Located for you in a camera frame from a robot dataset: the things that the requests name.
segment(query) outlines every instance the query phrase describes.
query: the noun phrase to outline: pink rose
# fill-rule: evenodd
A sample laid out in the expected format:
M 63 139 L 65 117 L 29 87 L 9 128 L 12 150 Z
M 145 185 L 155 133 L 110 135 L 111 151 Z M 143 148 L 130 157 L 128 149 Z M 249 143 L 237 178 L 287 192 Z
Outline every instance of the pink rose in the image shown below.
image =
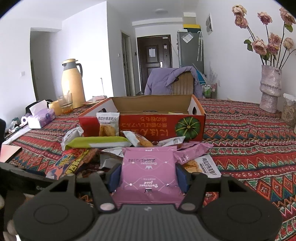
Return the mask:
M 234 23 L 240 28 L 246 28 L 248 26 L 248 21 L 239 15 L 236 15 Z
M 291 26 L 292 24 L 296 24 L 295 18 L 289 13 L 287 10 L 285 10 L 283 7 L 280 8 L 281 12 L 281 18 L 284 20 L 286 25 Z
M 268 50 L 270 51 L 270 53 L 277 55 L 277 52 L 279 50 L 279 47 L 278 46 L 276 46 L 276 45 L 274 45 L 272 43 L 269 43 L 267 45 L 267 47 L 268 47 Z
M 269 42 L 272 43 L 273 45 L 275 45 L 277 47 L 281 46 L 281 37 L 280 36 L 270 33 L 270 36 L 268 37 L 268 39 L 269 39 Z
M 260 20 L 263 24 L 267 25 L 269 23 L 272 23 L 271 16 L 269 16 L 266 12 L 259 12 L 258 18 L 260 18 Z
M 264 41 L 257 39 L 252 43 L 253 49 L 257 54 L 266 55 L 267 54 L 267 46 L 264 44 Z
M 244 17 L 247 14 L 247 10 L 242 5 L 235 5 L 232 7 L 232 12 L 235 16 Z
M 294 45 L 294 41 L 291 38 L 285 38 L 285 40 L 283 41 L 283 46 L 288 50 L 293 48 L 293 45 Z

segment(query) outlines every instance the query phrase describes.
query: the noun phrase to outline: brown door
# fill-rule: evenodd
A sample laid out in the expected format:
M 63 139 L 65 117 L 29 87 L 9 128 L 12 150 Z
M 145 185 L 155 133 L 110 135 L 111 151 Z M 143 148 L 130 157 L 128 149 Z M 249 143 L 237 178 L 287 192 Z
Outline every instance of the brown door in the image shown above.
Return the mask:
M 137 40 L 141 87 L 144 92 L 148 77 L 153 69 L 172 67 L 170 35 L 140 37 Z

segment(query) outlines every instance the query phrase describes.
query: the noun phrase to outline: toilet paper roll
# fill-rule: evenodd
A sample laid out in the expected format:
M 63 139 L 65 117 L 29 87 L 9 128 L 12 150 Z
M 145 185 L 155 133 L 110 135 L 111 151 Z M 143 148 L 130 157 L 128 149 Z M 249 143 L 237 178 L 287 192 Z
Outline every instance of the toilet paper roll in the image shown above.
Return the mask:
M 25 114 L 22 119 L 21 119 L 21 122 L 22 122 L 22 125 L 26 125 L 28 123 L 28 117 L 30 116 L 31 114 L 30 113 L 27 113 Z

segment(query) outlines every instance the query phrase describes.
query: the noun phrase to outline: cardboard box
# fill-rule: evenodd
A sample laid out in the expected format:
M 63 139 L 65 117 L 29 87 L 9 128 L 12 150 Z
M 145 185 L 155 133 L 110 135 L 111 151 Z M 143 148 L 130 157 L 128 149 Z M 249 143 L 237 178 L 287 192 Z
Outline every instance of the cardboard box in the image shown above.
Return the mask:
M 79 115 L 85 137 L 99 136 L 97 112 L 119 112 L 120 131 L 133 131 L 150 141 L 182 135 L 187 140 L 202 141 L 206 119 L 194 95 L 112 97 Z

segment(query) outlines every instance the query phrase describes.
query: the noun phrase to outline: paper notice on door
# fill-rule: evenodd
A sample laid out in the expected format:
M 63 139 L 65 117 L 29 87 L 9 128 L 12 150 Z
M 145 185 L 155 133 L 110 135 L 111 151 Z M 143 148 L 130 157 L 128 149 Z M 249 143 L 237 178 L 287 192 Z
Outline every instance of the paper notice on door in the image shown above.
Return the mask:
M 190 40 L 193 39 L 193 35 L 191 35 L 191 32 L 189 32 L 187 35 L 184 35 L 184 36 L 182 37 L 182 39 L 183 39 L 186 43 L 189 43 Z
M 149 57 L 155 57 L 155 49 L 149 49 Z

